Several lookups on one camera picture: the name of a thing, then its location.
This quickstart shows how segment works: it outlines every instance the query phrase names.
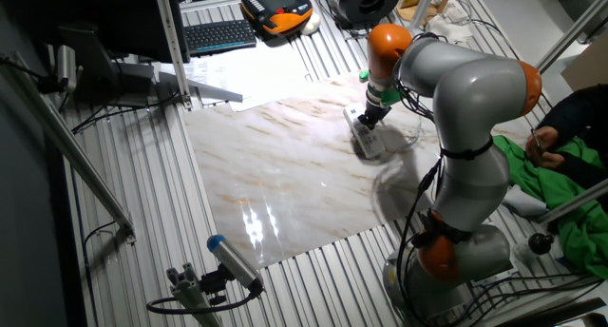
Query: black knob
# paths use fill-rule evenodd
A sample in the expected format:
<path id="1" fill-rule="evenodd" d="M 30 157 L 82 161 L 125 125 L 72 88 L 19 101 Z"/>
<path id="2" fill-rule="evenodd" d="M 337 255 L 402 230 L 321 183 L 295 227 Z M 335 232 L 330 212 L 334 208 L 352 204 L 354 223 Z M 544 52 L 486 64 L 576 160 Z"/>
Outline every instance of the black knob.
<path id="1" fill-rule="evenodd" d="M 537 255 L 544 255 L 551 251 L 551 244 L 553 244 L 553 236 L 545 236 L 542 233 L 535 233 L 528 239 L 528 246 L 530 250 Z"/>

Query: keyboard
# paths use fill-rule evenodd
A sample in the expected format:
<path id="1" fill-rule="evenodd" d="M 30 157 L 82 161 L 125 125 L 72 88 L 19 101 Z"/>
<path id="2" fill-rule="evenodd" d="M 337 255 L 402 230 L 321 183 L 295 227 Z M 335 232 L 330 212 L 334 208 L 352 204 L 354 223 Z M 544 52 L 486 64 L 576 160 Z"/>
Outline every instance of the keyboard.
<path id="1" fill-rule="evenodd" d="M 192 56 L 256 45 L 254 30 L 246 20 L 201 24 L 185 29 L 188 50 Z"/>

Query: person's hand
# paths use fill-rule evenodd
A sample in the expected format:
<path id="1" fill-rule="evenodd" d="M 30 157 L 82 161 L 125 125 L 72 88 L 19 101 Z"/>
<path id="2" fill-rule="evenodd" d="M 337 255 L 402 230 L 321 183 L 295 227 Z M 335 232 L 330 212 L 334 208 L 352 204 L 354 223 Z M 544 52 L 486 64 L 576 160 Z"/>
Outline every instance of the person's hand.
<path id="1" fill-rule="evenodd" d="M 546 169 L 556 170 L 564 162 L 564 158 L 560 154 L 546 152 L 545 150 L 554 146 L 558 140 L 558 130 L 551 126 L 543 126 L 535 131 L 537 139 L 541 147 L 536 145 L 534 136 L 530 135 L 525 144 L 525 154 L 535 166 L 540 166 Z"/>
<path id="2" fill-rule="evenodd" d="M 555 146 L 558 141 L 558 137 L 560 136 L 558 130 L 551 126 L 543 126 L 534 131 L 534 134 L 536 134 L 536 138 L 539 140 L 539 144 L 541 144 L 539 156 L 545 150 L 549 150 Z M 532 149 L 538 149 L 538 146 L 536 145 L 534 136 L 530 135 L 530 137 L 528 137 L 528 142 L 525 144 L 525 153 L 528 155 L 528 157 L 531 156 L 530 152 Z"/>
<path id="3" fill-rule="evenodd" d="M 565 159 L 560 154 L 554 154 L 551 152 L 543 152 L 540 157 L 530 159 L 535 166 L 543 167 L 545 169 L 557 170 L 563 164 Z"/>

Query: person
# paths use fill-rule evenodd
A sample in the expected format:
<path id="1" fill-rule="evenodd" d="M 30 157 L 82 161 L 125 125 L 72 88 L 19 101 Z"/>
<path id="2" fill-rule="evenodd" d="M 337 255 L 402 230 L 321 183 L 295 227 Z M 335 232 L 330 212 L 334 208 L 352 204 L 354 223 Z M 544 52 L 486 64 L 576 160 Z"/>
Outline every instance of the person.
<path id="1" fill-rule="evenodd" d="M 534 136 L 525 145 L 528 159 L 546 169 L 567 176 L 584 189 L 606 179 L 608 170 L 590 164 L 565 152 L 556 151 L 572 138 L 581 138 L 595 149 L 606 167 L 608 165 L 608 85 L 580 89 L 553 107 L 538 125 Z M 598 200 L 608 211 L 608 197 Z"/>

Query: marble slab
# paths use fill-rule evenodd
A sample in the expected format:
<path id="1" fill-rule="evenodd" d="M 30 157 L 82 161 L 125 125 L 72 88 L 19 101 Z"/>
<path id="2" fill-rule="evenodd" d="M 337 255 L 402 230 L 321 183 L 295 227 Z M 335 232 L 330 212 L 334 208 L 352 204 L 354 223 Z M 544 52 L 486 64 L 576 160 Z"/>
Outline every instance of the marble slab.
<path id="1" fill-rule="evenodd" d="M 435 126 L 394 105 L 378 126 L 387 151 L 368 161 L 342 109 L 365 103 L 357 73 L 310 84 L 297 97 L 233 112 L 185 114 L 218 232 L 256 267 L 405 216 L 439 157 Z M 495 131 L 524 144 L 523 120 Z M 430 206 L 430 198 L 419 207 Z"/>

